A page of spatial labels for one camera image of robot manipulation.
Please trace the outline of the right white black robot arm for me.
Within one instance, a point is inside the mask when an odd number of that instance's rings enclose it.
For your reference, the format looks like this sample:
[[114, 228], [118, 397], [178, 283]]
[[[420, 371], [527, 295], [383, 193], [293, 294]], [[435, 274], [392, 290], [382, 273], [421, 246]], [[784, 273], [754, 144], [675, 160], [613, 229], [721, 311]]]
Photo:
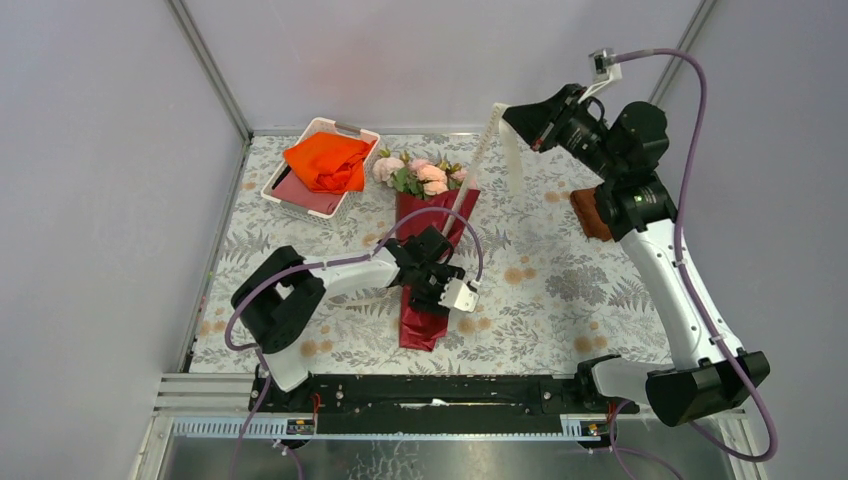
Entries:
[[668, 365], [607, 355], [578, 366], [575, 402], [597, 412], [612, 398], [649, 405], [667, 426], [679, 426], [739, 407], [771, 367], [747, 350], [723, 320], [675, 234], [678, 211], [655, 170], [669, 147], [667, 118], [636, 101], [613, 123], [594, 117], [595, 98], [567, 84], [539, 103], [511, 106], [503, 121], [532, 150], [554, 147], [597, 174], [595, 209], [645, 284], [667, 335]]

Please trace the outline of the pink fake flower bunch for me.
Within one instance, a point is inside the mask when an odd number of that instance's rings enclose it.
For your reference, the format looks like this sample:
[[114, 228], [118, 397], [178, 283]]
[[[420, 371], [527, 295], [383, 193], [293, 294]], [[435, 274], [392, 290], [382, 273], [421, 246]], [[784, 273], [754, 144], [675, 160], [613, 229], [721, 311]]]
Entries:
[[441, 152], [435, 156], [413, 156], [408, 151], [395, 154], [384, 148], [379, 151], [370, 173], [376, 181], [399, 193], [429, 199], [458, 190], [465, 183], [468, 170]]

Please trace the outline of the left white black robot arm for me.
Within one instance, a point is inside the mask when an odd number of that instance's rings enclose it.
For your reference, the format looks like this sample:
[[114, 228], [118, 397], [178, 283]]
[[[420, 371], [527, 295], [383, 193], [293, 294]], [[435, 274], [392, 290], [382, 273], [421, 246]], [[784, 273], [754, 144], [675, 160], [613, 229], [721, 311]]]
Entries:
[[373, 253], [348, 258], [304, 257], [293, 247], [275, 250], [231, 297], [234, 318], [253, 338], [273, 378], [272, 398], [288, 411], [309, 401], [308, 367], [296, 344], [327, 299], [363, 289], [404, 287], [411, 309], [446, 316], [470, 312], [479, 300], [475, 280], [448, 264], [451, 242], [428, 227], [406, 239], [388, 239]]

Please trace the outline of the dark red wrapping paper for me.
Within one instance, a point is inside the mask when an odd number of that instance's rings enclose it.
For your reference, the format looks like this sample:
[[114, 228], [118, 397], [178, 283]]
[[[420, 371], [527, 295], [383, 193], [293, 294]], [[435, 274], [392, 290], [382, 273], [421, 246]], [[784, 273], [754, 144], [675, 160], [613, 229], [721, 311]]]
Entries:
[[[402, 220], [411, 213], [428, 208], [443, 207], [450, 209], [457, 197], [458, 190], [451, 190], [429, 199], [419, 199], [405, 193], [396, 194], [396, 219]], [[427, 226], [443, 229], [449, 215], [439, 212], [427, 212], [416, 215], [405, 222], [395, 232], [399, 241], [411, 235], [421, 233]], [[432, 352], [437, 342], [448, 331], [447, 315], [419, 312], [409, 306], [412, 290], [404, 287], [401, 294], [399, 314], [399, 346], [401, 348]]]

